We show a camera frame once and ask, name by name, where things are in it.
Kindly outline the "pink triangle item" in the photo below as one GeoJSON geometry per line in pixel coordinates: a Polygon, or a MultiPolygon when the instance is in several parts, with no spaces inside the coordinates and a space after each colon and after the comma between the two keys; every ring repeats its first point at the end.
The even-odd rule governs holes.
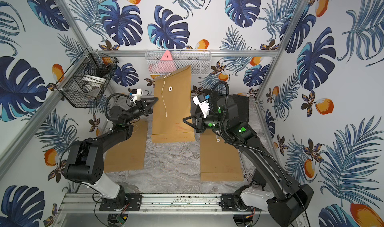
{"type": "Polygon", "coordinates": [[[155,74],[168,74],[177,70],[171,51],[166,50],[161,59],[153,66],[155,74]]]}

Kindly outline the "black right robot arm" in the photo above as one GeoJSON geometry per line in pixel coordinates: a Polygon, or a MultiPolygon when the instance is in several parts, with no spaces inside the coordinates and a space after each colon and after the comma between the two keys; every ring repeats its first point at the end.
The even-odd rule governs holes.
{"type": "Polygon", "coordinates": [[[314,191],[291,177],[263,146],[248,123],[249,104],[236,102],[223,81],[216,83],[210,94],[193,97],[193,102],[199,109],[183,122],[199,134],[211,130],[244,154],[255,166],[253,177],[262,187],[258,190],[248,184],[239,188],[230,198],[220,201],[222,210],[266,211],[279,226],[290,227],[306,212],[314,191]]]}

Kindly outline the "black plastic tool case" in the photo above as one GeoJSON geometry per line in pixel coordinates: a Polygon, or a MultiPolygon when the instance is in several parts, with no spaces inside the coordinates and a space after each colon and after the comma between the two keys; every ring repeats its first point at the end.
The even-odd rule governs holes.
{"type": "MultiPolygon", "coordinates": [[[[225,106],[226,95],[219,94],[214,91],[203,90],[200,94],[210,95],[210,113],[206,117],[209,120],[209,130],[222,129],[227,131],[242,123],[249,122],[249,98],[239,95],[230,95],[228,103],[225,106]]],[[[195,115],[203,115],[200,108],[197,106],[195,115]]]]}

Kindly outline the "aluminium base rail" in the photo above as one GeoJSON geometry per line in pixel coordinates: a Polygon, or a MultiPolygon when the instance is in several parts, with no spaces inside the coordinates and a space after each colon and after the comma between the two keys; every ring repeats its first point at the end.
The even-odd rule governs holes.
{"type": "Polygon", "coordinates": [[[115,210],[101,203],[98,195],[66,194],[59,211],[71,214],[251,214],[235,207],[231,194],[127,194],[128,206],[115,210]]]}

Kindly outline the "brown kraft file bag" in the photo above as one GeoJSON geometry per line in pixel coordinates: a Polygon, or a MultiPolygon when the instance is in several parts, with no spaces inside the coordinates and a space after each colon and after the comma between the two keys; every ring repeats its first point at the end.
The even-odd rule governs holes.
{"type": "Polygon", "coordinates": [[[191,67],[187,66],[155,78],[152,142],[194,142],[195,133],[183,123],[191,115],[191,67]]]}
{"type": "Polygon", "coordinates": [[[211,131],[200,135],[200,172],[204,182],[244,180],[238,150],[211,131]]]}
{"type": "Polygon", "coordinates": [[[109,149],[104,161],[104,172],[135,171],[144,168],[148,122],[134,123],[131,138],[109,149]]]}

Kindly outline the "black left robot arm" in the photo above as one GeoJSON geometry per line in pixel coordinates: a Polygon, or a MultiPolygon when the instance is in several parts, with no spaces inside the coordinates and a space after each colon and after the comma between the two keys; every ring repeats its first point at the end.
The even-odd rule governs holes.
{"type": "Polygon", "coordinates": [[[113,124],[111,130],[97,138],[75,141],[68,147],[69,156],[63,176],[69,181],[85,184],[96,190],[104,200],[125,202],[124,188],[113,182],[104,172],[104,153],[127,141],[133,135],[132,121],[152,114],[159,99],[148,97],[134,101],[128,95],[112,94],[107,102],[113,97],[127,98],[131,102],[130,107],[124,109],[113,106],[106,110],[106,118],[113,124]]]}

